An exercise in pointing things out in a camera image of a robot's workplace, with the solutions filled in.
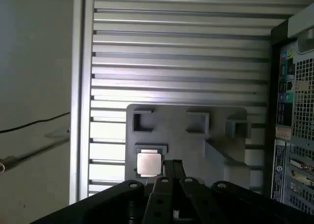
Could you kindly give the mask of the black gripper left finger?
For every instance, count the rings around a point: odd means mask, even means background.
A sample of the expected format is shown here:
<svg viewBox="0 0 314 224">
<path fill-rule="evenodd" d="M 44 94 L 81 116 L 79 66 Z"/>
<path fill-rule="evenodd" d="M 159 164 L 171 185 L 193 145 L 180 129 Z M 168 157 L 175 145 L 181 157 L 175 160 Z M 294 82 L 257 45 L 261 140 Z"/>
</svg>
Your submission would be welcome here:
<svg viewBox="0 0 314 224">
<path fill-rule="evenodd" d="M 127 180 L 35 221 L 37 224 L 170 224 L 173 161 L 144 185 Z"/>
</svg>

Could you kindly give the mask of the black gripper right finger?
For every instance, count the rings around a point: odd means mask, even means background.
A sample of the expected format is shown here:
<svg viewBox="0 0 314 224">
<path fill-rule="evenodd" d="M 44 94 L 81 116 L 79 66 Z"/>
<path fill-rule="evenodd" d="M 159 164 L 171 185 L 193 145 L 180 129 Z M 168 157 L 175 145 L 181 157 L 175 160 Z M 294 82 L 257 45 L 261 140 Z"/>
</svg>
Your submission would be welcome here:
<svg viewBox="0 0 314 224">
<path fill-rule="evenodd" d="M 312 224 L 314 217 L 227 181 L 211 187 L 173 161 L 175 224 Z"/>
</svg>

